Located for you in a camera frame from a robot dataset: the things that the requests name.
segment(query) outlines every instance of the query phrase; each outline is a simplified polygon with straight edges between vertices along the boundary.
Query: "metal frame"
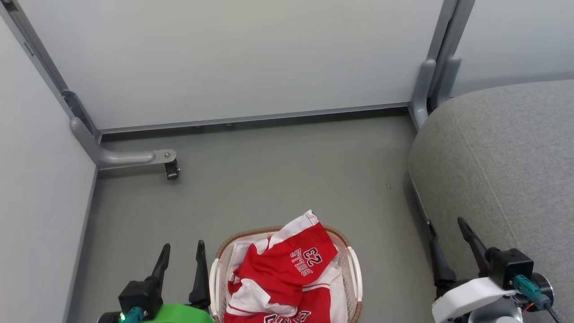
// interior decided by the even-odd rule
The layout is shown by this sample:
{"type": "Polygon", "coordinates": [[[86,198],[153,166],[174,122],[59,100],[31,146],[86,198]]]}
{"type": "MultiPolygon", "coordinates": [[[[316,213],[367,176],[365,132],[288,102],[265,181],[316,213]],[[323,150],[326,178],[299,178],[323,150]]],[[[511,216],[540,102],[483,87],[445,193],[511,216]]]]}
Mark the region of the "metal frame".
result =
{"type": "Polygon", "coordinates": [[[417,130],[437,108],[451,98],[461,58],[455,56],[475,0],[444,0],[426,61],[421,64],[409,112],[417,130]]]}
{"type": "Polygon", "coordinates": [[[221,125],[221,124],[232,125],[232,124],[235,124],[238,122],[267,121],[267,120],[301,118],[301,117],[311,117],[311,116],[327,116],[330,114],[392,109],[395,107],[407,107],[407,106],[409,106],[408,102],[399,102],[399,103],[388,103],[388,104],[381,104],[381,105],[343,107],[343,108],[325,109],[325,110],[312,110],[312,111],[302,111],[302,112],[264,114],[262,116],[253,116],[253,117],[237,117],[237,118],[201,120],[201,121],[184,121],[184,122],[175,122],[175,123],[170,123],[170,124],[128,126],[128,127],[121,127],[121,128],[99,129],[98,131],[100,131],[101,134],[112,134],[112,133],[148,131],[148,130],[200,127],[200,126],[221,125]]]}
{"type": "Polygon", "coordinates": [[[414,85],[413,95],[409,104],[409,113],[417,130],[421,129],[426,118],[428,118],[427,97],[431,88],[431,81],[436,74],[436,60],[440,54],[444,36],[455,11],[456,4],[457,0],[443,1],[439,19],[436,23],[435,33],[430,42],[429,52],[426,55],[426,60],[421,63],[421,67],[418,71],[417,81],[414,85]]]}
{"type": "Polygon", "coordinates": [[[32,59],[35,57],[37,62],[40,64],[41,69],[44,70],[42,77],[46,83],[53,84],[56,88],[55,92],[58,93],[57,97],[60,96],[62,99],[64,99],[65,105],[63,105],[63,108],[66,113],[70,116],[69,112],[71,110],[72,115],[79,117],[83,122],[85,122],[86,127],[90,130],[94,137],[98,138],[99,132],[92,122],[92,119],[90,119],[82,104],[77,103],[79,102],[79,99],[72,91],[69,90],[66,82],[64,81],[64,78],[56,68],[56,65],[52,61],[48,51],[38,37],[34,27],[32,27],[32,24],[28,20],[26,14],[24,11],[22,11],[20,4],[14,0],[3,0],[3,2],[5,3],[4,7],[6,11],[18,29],[18,33],[21,34],[24,40],[22,44],[24,45],[24,48],[26,49],[30,58],[32,59]]]}
{"type": "Polygon", "coordinates": [[[68,89],[30,21],[14,0],[2,0],[0,16],[32,61],[54,96],[70,118],[70,128],[99,170],[137,165],[165,164],[168,179],[178,177],[176,152],[157,151],[114,152],[99,145],[101,134],[86,113],[77,95],[68,89]]]}
{"type": "Polygon", "coordinates": [[[461,58],[455,56],[464,28],[474,7],[475,0],[458,0],[448,23],[444,40],[436,60],[436,72],[430,84],[430,106],[436,109],[451,98],[461,58]]]}
{"type": "Polygon", "coordinates": [[[70,129],[100,170],[137,165],[168,164],[176,160],[176,152],[172,149],[115,152],[102,148],[78,117],[70,119],[70,129]]]}

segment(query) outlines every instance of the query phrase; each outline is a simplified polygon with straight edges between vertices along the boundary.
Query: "jersey number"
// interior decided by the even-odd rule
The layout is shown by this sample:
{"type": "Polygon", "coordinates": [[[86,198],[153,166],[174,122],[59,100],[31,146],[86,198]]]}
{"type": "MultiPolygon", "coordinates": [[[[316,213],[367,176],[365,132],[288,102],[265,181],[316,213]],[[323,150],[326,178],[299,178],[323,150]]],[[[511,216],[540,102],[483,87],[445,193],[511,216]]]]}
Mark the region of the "jersey number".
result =
{"type": "Polygon", "coordinates": [[[303,253],[303,257],[307,259],[307,265],[313,267],[314,264],[321,263],[323,259],[319,255],[317,248],[311,248],[303,253]]]}
{"type": "Polygon", "coordinates": [[[310,311],[300,311],[297,317],[293,319],[288,317],[281,317],[277,314],[271,314],[263,318],[263,323],[303,323],[307,320],[307,317],[311,315],[310,311]]]}

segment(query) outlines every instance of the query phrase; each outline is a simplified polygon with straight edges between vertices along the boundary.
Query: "gray sofa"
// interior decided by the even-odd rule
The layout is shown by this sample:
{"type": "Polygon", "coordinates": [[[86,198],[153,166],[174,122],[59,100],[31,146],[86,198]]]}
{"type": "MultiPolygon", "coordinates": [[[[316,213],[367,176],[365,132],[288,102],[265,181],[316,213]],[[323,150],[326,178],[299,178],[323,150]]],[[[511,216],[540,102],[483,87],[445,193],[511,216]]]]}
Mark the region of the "gray sofa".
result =
{"type": "MultiPolygon", "coordinates": [[[[446,101],[417,135],[409,171],[459,279],[478,273],[462,216],[486,247],[532,258],[553,285],[558,314],[574,320],[574,80],[446,101]]],[[[525,322],[553,321],[527,313],[525,322]]]]}

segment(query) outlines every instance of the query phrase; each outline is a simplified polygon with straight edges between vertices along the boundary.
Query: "basket handle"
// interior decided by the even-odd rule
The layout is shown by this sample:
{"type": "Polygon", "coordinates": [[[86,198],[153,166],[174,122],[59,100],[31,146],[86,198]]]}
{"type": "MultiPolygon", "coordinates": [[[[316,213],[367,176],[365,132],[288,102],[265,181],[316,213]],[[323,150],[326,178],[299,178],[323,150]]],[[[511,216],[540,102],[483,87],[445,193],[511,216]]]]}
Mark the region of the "basket handle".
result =
{"type": "Polygon", "coordinates": [[[215,258],[210,269],[210,296],[211,296],[211,313],[217,316],[219,312],[219,293],[215,293],[215,280],[217,270],[219,269],[219,259],[215,258]]]}
{"type": "Polygon", "coordinates": [[[347,247],[347,249],[351,254],[353,268],[355,269],[354,272],[352,272],[353,285],[356,287],[357,301],[360,302],[363,298],[363,275],[360,272],[359,259],[357,258],[355,251],[350,246],[347,247]]]}

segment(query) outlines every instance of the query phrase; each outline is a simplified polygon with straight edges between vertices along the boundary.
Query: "gray floor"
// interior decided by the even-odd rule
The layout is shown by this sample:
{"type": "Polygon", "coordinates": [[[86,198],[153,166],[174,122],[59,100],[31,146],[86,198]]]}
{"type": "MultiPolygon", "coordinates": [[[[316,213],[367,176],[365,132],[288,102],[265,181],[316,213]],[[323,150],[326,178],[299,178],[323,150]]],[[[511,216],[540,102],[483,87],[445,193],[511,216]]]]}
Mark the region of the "gray floor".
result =
{"type": "Polygon", "coordinates": [[[150,274],[164,243],[172,246],[164,301],[186,302],[198,239],[211,265],[234,233],[283,225],[313,209],[357,252],[360,322],[433,322],[432,274],[405,178],[413,139],[410,117],[391,113],[105,143],[173,148],[180,178],[167,181],[162,166],[100,172],[69,321],[95,322],[118,310],[118,294],[150,274]]]}

